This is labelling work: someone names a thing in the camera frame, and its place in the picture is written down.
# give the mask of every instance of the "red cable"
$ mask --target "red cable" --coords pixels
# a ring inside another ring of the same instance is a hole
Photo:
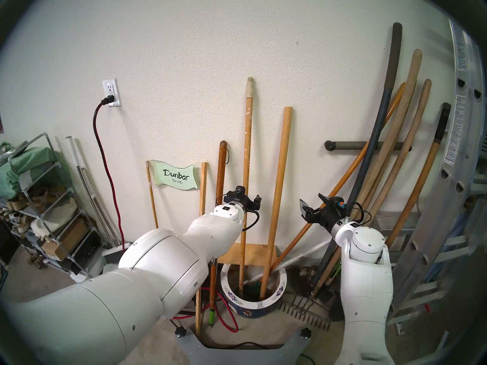
[[[103,102],[98,105],[98,107],[95,110],[95,114],[93,115],[93,131],[95,132],[96,142],[98,142],[98,147],[100,148],[101,158],[103,160],[105,172],[107,173],[108,180],[110,181],[111,194],[113,195],[113,204],[115,205],[115,210],[117,211],[117,216],[118,216],[118,229],[120,230],[120,235],[122,236],[122,253],[124,253],[125,239],[122,231],[122,220],[120,218],[120,212],[118,211],[117,198],[115,196],[115,187],[113,186],[113,181],[111,180],[110,172],[108,171],[107,160],[105,159],[105,152],[103,151],[103,147],[101,146],[101,142],[100,142],[100,137],[98,136],[98,131],[96,130],[96,117],[98,116],[98,111],[100,110],[101,106],[104,106]]]
[[[229,325],[227,325],[224,320],[222,319],[222,317],[220,316],[220,313],[218,312],[218,309],[216,308],[216,304],[215,304],[215,311],[216,311],[216,314],[218,315],[218,319],[220,319],[220,322],[225,326],[225,328],[233,333],[236,333],[239,331],[239,326],[237,325],[237,321],[235,320],[235,317],[233,316],[233,313],[232,313],[232,310],[230,309],[230,306],[228,305],[228,302],[223,298],[223,296],[217,292],[217,294],[220,296],[220,298],[223,300],[223,302],[225,302],[225,306],[228,310],[228,312],[230,313],[230,316],[232,317],[232,320],[233,320],[233,324],[235,325],[235,329],[233,329],[232,327],[230,327]],[[210,306],[210,304],[206,305],[204,308],[201,309],[201,311],[204,311],[205,309],[207,309],[208,307]],[[180,317],[174,317],[173,319],[186,319],[186,318],[191,318],[193,317],[194,315],[185,315],[185,316],[180,316]]]

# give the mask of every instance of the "ladder label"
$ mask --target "ladder label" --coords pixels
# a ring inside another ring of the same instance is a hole
[[[463,31],[460,28],[456,28],[456,47],[457,47],[457,70],[468,71],[466,66],[466,54],[465,54],[465,38]]]
[[[458,153],[458,146],[462,138],[463,120],[465,118],[466,97],[455,96],[455,110],[451,121],[450,133],[448,135],[447,151],[443,162],[453,166]]]

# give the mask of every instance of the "sticker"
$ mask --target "sticker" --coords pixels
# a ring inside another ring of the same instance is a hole
[[[150,161],[154,172],[154,185],[166,184],[171,187],[188,190],[198,189],[194,179],[194,165],[185,168],[177,168],[161,161]]]
[[[462,95],[455,96],[455,108],[453,111],[453,119],[450,125],[450,133],[448,134],[447,151],[443,162],[453,166],[455,163],[458,146],[462,139],[463,121],[465,118],[466,97]]]
[[[457,51],[457,70],[468,71],[466,65],[465,38],[463,35],[463,30],[459,27],[455,27],[455,40]]]

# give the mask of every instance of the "white wall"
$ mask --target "white wall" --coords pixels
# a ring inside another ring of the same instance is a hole
[[[453,94],[448,19],[422,0],[37,0],[0,55],[0,138],[16,144],[47,131],[69,161],[65,137],[79,139],[116,221],[92,115],[104,97],[101,80],[117,78],[123,107],[103,108],[98,130],[125,236],[135,240],[154,225],[145,160],[176,167],[208,161],[209,211],[224,139],[230,149],[225,191],[242,183],[245,84],[253,76],[249,194],[260,194],[263,204],[249,243],[267,242],[282,112],[294,107],[276,241],[282,250],[304,225],[299,198],[318,206],[318,192],[327,195],[356,156],[329,153],[324,141],[370,135],[395,21],[403,25],[396,87],[406,79],[413,50],[423,51],[401,139],[422,82],[433,82],[413,151],[383,205],[400,211],[426,158],[440,105],[452,103]],[[341,192],[345,199],[351,185]],[[198,215],[199,191],[159,186],[154,196],[160,227],[183,233]],[[296,251],[324,236],[313,226]]]

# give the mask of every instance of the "cardboard box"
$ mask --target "cardboard box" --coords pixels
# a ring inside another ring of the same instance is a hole
[[[64,232],[60,242],[63,244],[67,251],[71,251],[88,232],[88,228],[82,218],[77,218],[71,226]],[[42,249],[52,258],[63,261],[66,257],[66,253],[59,245],[53,240],[45,242],[42,245]]]

